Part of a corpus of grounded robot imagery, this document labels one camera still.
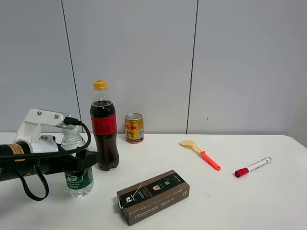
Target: red bottle label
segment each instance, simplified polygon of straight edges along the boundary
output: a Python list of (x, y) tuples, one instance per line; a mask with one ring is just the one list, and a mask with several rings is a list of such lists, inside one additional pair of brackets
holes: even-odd
[(92, 117), (93, 133), (96, 135), (109, 135), (117, 131), (116, 116), (112, 115), (104, 118)]

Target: red marker cap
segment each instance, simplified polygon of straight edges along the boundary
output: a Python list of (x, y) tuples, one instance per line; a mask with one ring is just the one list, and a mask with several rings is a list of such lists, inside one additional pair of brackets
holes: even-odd
[(243, 168), (235, 171), (235, 176), (239, 178), (240, 176), (243, 176), (249, 172), (248, 168)]

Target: marker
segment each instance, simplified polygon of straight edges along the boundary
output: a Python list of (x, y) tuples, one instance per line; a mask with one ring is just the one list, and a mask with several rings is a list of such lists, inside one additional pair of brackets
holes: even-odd
[(243, 168), (243, 169), (239, 169), (237, 171), (235, 171), (235, 176), (237, 178), (251, 172), (251, 171), (254, 171), (255, 169), (258, 169), (260, 167), (262, 167), (263, 165), (266, 165), (268, 163), (270, 163), (272, 161), (272, 158), (271, 157), (266, 157), (266, 158), (263, 158), (262, 160), (256, 162), (256, 163), (253, 163), (251, 165), (249, 165), (248, 167), (246, 168)]

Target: plastic bottle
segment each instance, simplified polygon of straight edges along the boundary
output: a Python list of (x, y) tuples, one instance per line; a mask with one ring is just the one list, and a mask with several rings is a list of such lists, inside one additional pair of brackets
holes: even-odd
[[(85, 145), (84, 139), (78, 131), (78, 127), (73, 130), (62, 129), (64, 134), (61, 147), (65, 150), (76, 149)], [(71, 196), (85, 196), (89, 194), (94, 185), (92, 168), (89, 168), (84, 176), (74, 176), (73, 172), (65, 172), (66, 184)]]
[(98, 166), (103, 171), (116, 168), (119, 155), (116, 146), (116, 116), (115, 107), (106, 95), (105, 80), (94, 81), (95, 97), (91, 106), (93, 133), (99, 152)]

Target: energy drink can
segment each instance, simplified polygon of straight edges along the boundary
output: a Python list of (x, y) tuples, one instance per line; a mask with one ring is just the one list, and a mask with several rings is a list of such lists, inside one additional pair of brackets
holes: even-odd
[(137, 144), (144, 140), (143, 116), (133, 113), (126, 115), (125, 119), (126, 141)]

